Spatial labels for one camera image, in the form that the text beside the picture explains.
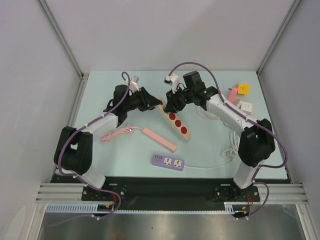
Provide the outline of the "pink power strip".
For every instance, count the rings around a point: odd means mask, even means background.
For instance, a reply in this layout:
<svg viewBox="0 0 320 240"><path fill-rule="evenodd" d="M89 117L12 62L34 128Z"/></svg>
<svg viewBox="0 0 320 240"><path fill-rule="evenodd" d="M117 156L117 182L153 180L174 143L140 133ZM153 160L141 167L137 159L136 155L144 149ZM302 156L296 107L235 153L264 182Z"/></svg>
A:
<svg viewBox="0 0 320 240"><path fill-rule="evenodd" d="M157 133L151 131L148 128L143 128L142 133L172 153L174 153L177 150L176 145L174 145L172 142L166 140L165 138L163 138L162 136L158 135Z"/></svg>

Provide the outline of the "white cube socket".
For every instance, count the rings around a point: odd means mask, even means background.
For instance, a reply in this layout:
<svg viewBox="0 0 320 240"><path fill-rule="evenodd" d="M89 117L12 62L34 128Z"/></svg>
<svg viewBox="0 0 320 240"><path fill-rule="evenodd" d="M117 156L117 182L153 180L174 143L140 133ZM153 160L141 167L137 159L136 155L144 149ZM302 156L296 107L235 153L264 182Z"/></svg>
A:
<svg viewBox="0 0 320 240"><path fill-rule="evenodd" d="M253 111L253 104L250 102L246 102L240 99L236 99L233 104L239 108L240 110L242 110L245 113L248 113L249 115L252 113Z"/></svg>

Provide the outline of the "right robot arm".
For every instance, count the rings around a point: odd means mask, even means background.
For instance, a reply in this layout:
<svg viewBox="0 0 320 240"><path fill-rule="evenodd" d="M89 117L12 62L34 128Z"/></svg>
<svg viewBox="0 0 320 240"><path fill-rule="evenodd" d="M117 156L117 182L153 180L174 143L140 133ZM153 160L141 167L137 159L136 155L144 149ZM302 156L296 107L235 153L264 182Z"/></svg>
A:
<svg viewBox="0 0 320 240"><path fill-rule="evenodd" d="M176 74L167 75L164 82L171 86L166 93L166 113L178 113L187 104L194 104L217 116L238 136L238 156L241 160L236 175L235 185L230 188L231 196L242 201L249 194L248 187L253 184L260 163L268 159L276 149L269 120L258 120L244 113L228 101L213 86L206 87L198 71L183 75L185 87L179 86Z"/></svg>

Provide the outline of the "purple power strip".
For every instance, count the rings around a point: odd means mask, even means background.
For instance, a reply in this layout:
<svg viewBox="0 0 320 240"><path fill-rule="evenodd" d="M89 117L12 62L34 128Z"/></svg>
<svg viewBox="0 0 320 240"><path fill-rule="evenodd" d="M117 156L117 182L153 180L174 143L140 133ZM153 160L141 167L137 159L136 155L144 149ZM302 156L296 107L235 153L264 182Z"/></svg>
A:
<svg viewBox="0 0 320 240"><path fill-rule="evenodd" d="M185 161L183 159L165 156L161 154L153 154L151 157L151 164L153 166L171 169L182 172L185 168Z"/></svg>

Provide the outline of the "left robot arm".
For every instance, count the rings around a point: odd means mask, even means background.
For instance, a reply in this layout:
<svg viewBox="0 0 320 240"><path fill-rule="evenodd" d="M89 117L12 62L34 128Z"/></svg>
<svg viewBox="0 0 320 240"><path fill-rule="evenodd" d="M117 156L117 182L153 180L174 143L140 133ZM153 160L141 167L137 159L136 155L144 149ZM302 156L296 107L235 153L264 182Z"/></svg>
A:
<svg viewBox="0 0 320 240"><path fill-rule="evenodd" d="M59 172L92 186L92 194L97 199L107 199L110 187L105 184L106 177L93 166L94 141L103 131L119 127L128 112L136 109L145 112L161 104L162 101L144 87L133 91L127 85L117 85L101 116L80 128L66 126L62 129L53 159Z"/></svg>

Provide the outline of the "yellow cube socket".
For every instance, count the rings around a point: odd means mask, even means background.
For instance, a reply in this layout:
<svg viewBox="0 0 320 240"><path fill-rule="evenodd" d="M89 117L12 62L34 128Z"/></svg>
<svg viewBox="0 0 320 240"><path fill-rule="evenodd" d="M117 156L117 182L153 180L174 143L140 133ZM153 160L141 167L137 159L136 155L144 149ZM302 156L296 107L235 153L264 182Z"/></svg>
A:
<svg viewBox="0 0 320 240"><path fill-rule="evenodd" d="M248 83L238 83L237 84L237 93L239 95L247 95L250 90L250 85Z"/></svg>

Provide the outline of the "pink triangular socket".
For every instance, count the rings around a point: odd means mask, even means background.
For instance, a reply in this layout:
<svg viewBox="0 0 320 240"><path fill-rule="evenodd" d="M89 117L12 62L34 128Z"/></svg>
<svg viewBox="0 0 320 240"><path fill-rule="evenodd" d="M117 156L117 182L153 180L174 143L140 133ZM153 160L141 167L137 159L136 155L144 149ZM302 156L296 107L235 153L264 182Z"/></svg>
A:
<svg viewBox="0 0 320 240"><path fill-rule="evenodd" d="M233 103L237 97L238 94L238 88L237 87L232 87L229 88L229 94L228 94L228 101Z"/></svg>

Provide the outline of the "beige power strip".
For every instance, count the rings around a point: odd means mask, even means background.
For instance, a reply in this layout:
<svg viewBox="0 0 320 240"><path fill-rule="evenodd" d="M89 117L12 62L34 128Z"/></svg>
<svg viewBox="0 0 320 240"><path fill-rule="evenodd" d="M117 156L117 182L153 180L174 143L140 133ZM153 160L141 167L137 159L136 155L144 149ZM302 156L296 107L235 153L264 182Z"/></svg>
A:
<svg viewBox="0 0 320 240"><path fill-rule="evenodd" d="M164 110L167 102L161 97L159 99L161 101L161 104L155 107L157 111L181 139L183 139L184 141L188 141L191 138L191 132L189 131L189 129L181 121L176 113L166 113Z"/></svg>

